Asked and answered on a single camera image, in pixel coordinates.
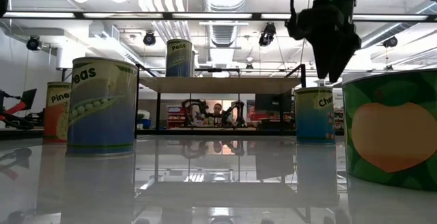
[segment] ventilation pipe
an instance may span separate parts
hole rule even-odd
[[[175,8],[173,7],[173,0],[165,0],[165,7],[167,8],[167,10],[169,12],[174,12],[175,11]],[[181,24],[181,22],[180,21],[176,21],[174,23],[175,23],[175,26],[176,26],[176,30],[178,30],[179,36],[182,39],[186,39],[185,35],[184,35],[184,32],[182,31],[182,24]]]
[[[161,0],[154,0],[156,9],[158,9],[159,12],[164,12],[164,7],[163,7],[163,3]],[[170,39],[176,39],[176,33],[173,30],[173,28],[171,27],[171,24],[169,21],[165,21],[164,22],[164,27],[167,30],[167,32],[170,33]]]
[[[183,0],[175,0],[176,2],[176,8],[178,9],[178,12],[184,12],[185,8],[184,8],[184,1]],[[184,35],[185,38],[187,40],[191,41],[191,35],[190,35],[190,29],[188,28],[188,22],[187,21],[182,21],[182,30],[184,31]]]
[[[208,12],[242,12],[245,2],[246,0],[203,0],[203,4]],[[238,26],[208,26],[210,44],[218,48],[235,46],[237,34]],[[229,65],[232,62],[233,56],[233,49],[210,49],[210,57],[214,64]]]
[[[430,4],[428,3],[427,6],[419,10],[416,14],[437,14],[437,3],[434,2],[430,2]],[[364,49],[373,46],[377,43],[383,42],[393,37],[394,35],[401,33],[417,24],[418,23],[396,23],[396,24],[385,25],[373,31],[372,33],[366,35],[362,39],[363,43],[361,45],[361,48]]]
[[[144,12],[155,12],[155,6],[153,4],[153,0],[139,0],[139,6]],[[170,35],[168,34],[167,30],[165,29],[163,22],[158,21],[152,21],[152,25],[155,28],[155,30],[159,33],[161,38],[164,40],[164,42],[167,42],[170,40]]]

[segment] ceiling duct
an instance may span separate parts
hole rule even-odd
[[[427,5],[415,14],[437,14],[437,3],[429,2]],[[383,42],[394,35],[401,33],[419,23],[396,23],[385,25],[372,33],[369,33],[362,39],[361,48],[367,48],[377,43]]]
[[[246,0],[203,0],[206,11],[208,12],[242,12]],[[237,38],[238,26],[234,25],[210,25],[208,26],[208,36],[210,43],[217,47],[235,46]],[[230,64],[234,50],[231,49],[211,49],[210,57],[212,62],[219,61],[222,64],[227,62]],[[221,59],[216,59],[216,56],[222,56]]]

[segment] green pea can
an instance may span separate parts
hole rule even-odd
[[[67,155],[134,151],[136,66],[114,59],[73,60]]]
[[[343,84],[347,170],[390,186],[437,191],[437,70]]]
[[[183,39],[167,41],[166,77],[192,77],[194,75],[193,43]]]

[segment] person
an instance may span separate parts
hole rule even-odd
[[[214,105],[214,111],[212,113],[208,113],[205,115],[205,117],[207,117],[208,119],[213,119],[214,120],[214,125],[215,126],[221,126],[221,112],[222,112],[222,106],[220,103],[216,103]]]
[[[214,117],[220,117],[222,111],[222,106],[219,103],[214,104]]]

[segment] peach illustration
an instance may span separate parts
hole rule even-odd
[[[410,102],[365,104],[354,114],[349,132],[361,157],[387,173],[418,165],[437,150],[437,121]]]

